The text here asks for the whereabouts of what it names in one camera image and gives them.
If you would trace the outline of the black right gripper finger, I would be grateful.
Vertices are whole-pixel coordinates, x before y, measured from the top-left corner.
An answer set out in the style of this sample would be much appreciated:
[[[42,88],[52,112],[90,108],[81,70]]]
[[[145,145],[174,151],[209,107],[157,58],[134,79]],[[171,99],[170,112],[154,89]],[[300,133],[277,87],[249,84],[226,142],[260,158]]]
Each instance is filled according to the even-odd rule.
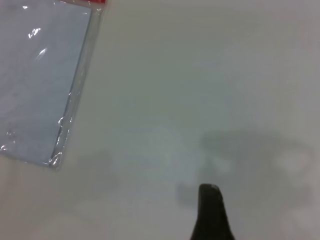
[[[197,219],[192,240],[235,240],[232,233],[224,198],[219,187],[203,183],[198,189]]]

